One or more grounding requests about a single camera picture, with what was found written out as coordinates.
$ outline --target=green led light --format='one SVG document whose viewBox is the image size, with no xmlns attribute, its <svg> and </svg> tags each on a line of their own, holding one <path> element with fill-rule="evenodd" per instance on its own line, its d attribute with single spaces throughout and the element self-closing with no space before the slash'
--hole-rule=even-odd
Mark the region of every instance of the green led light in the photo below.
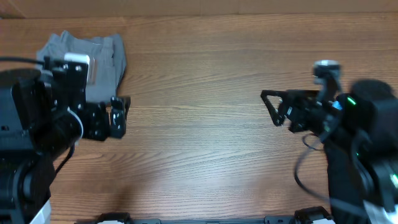
<svg viewBox="0 0 398 224">
<path fill-rule="evenodd" d="M 356 105 L 355 100 L 352 99 L 351 97 L 347 97 L 347 100 L 348 100 L 352 105 Z"/>
<path fill-rule="evenodd" d="M 397 174 L 391 175 L 390 176 L 392 183 L 394 186 L 398 189 L 398 176 Z"/>
</svg>

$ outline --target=wooden table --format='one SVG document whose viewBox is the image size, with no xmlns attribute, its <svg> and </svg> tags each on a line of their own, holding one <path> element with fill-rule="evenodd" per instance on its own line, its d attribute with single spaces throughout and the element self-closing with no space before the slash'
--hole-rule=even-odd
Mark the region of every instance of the wooden table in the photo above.
<svg viewBox="0 0 398 224">
<path fill-rule="evenodd" d="M 119 94 L 132 105 L 122 140 L 81 141 L 59 173 L 53 223 L 106 212 L 174 220 L 328 207 L 296 185 L 302 135 L 272 124 L 261 90 L 318 89 L 312 64 L 325 58 L 343 65 L 345 90 L 359 78 L 398 87 L 398 14 L 2 20 L 0 55 L 35 57 L 64 29 L 122 35 Z M 327 194 L 325 168 L 314 152 L 300 178 Z"/>
</svg>

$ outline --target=wood grain surface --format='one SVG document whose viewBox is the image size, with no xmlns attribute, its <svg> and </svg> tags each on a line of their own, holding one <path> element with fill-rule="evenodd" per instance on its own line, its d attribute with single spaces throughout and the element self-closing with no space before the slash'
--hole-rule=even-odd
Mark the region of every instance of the wood grain surface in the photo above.
<svg viewBox="0 0 398 224">
<path fill-rule="evenodd" d="M 119 94 L 132 105 L 122 140 L 81 141 L 59 173 L 53 223 L 106 212 L 175 220 L 328 207 L 296 185 L 301 134 L 272 124 L 261 90 L 318 89 L 312 64 L 325 58 L 343 65 L 346 91 L 359 78 L 398 88 L 398 14 L 2 20 L 0 54 L 35 57 L 64 29 L 122 35 L 128 68 Z M 300 178 L 327 194 L 325 169 L 314 152 Z"/>
<path fill-rule="evenodd" d="M 397 11 L 394 0 L 0 0 L 0 17 L 29 19 Z"/>
</svg>

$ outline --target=gray cloth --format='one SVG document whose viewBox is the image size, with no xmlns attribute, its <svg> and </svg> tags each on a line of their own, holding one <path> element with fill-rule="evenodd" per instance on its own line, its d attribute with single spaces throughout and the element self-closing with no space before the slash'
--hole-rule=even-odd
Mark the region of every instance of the gray cloth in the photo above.
<svg viewBox="0 0 398 224">
<path fill-rule="evenodd" d="M 86 101 L 109 102 L 116 95 L 127 64 L 121 36 L 115 34 L 81 40 L 65 30 L 61 36 L 52 34 L 36 57 L 39 60 L 43 60 L 44 56 L 63 58 L 67 52 L 87 54 L 95 60 L 95 84 L 86 86 Z"/>
</svg>

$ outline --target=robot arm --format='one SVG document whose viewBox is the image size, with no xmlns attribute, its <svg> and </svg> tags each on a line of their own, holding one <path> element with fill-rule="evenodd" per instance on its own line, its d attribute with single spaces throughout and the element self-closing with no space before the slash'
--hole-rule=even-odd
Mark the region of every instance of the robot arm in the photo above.
<svg viewBox="0 0 398 224">
<path fill-rule="evenodd" d="M 370 219 L 374 223 L 381 217 L 392 220 L 398 204 L 398 99 L 388 84 L 378 80 L 360 80 L 350 93 L 335 98 L 341 92 L 339 75 L 338 63 L 322 60 L 314 66 L 321 91 L 263 90 L 261 98 L 276 126 L 287 118 L 291 132 L 311 131 L 325 148 L 348 155 L 350 179 L 360 190 Z M 268 96 L 281 97 L 278 109 Z"/>
<path fill-rule="evenodd" d="M 90 58 L 76 54 L 65 58 L 23 60 L 41 64 L 52 76 L 35 69 L 0 73 L 0 223 L 45 219 L 50 184 L 72 156 L 75 142 L 105 141 L 126 133 L 130 97 L 111 98 L 109 119 L 105 103 L 86 102 L 85 88 L 93 78 Z M 53 161 L 69 147 L 55 171 Z"/>
</svg>

